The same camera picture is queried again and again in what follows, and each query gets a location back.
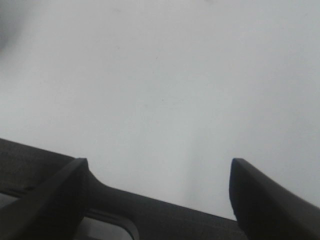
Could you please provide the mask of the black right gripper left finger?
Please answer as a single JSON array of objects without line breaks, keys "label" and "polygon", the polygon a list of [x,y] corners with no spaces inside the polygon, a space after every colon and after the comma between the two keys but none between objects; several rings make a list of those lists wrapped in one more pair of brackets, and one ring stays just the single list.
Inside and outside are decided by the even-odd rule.
[{"label": "black right gripper left finger", "polygon": [[88,209],[88,161],[74,159],[0,210],[2,240],[71,240]]}]

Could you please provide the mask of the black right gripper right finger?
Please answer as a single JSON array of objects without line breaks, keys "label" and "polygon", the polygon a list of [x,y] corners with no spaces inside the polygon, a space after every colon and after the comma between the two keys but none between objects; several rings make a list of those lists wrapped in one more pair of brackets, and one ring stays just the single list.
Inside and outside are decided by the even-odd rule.
[{"label": "black right gripper right finger", "polygon": [[242,158],[231,162],[229,199],[249,240],[318,240],[320,209]]}]

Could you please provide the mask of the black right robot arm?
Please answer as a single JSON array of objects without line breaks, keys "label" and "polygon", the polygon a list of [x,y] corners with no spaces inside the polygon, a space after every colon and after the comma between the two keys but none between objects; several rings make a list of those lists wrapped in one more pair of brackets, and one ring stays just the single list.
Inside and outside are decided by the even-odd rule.
[{"label": "black right robot arm", "polygon": [[231,162],[229,220],[116,189],[85,158],[0,141],[3,240],[105,240],[107,225],[133,240],[317,240],[320,210],[249,162]]}]

